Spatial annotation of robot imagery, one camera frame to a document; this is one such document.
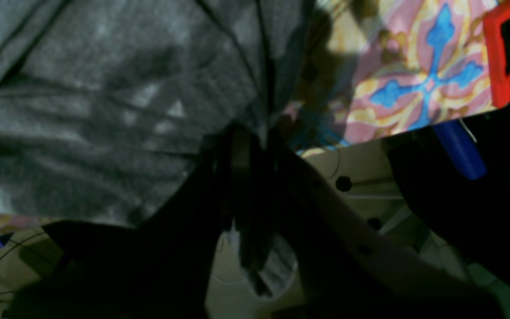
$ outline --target red plastic part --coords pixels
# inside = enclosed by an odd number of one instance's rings
[[[510,103],[510,74],[506,74],[505,43],[501,25],[510,19],[510,0],[506,0],[483,17],[483,32],[487,44],[491,96],[498,108]]]

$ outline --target red clip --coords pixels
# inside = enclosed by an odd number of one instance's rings
[[[510,74],[506,74],[505,43],[501,25],[510,19],[510,0],[506,0],[483,17],[483,32],[487,43],[491,96],[498,108],[510,103]]]

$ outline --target blue handle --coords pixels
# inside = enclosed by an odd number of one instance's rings
[[[450,160],[465,178],[474,180],[487,174],[487,167],[485,167],[474,141],[459,121],[434,125],[433,129]]]

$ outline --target wrinkled cloth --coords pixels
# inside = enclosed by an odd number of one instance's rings
[[[0,215],[134,227],[228,125],[264,144],[298,78],[312,8],[0,0]],[[257,269],[262,296],[280,295],[296,267],[277,242]]]

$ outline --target gray fabric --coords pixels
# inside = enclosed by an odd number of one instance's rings
[[[0,214],[135,226],[227,125],[264,143],[313,0],[259,2],[0,0]],[[275,246],[262,295],[296,265]]]

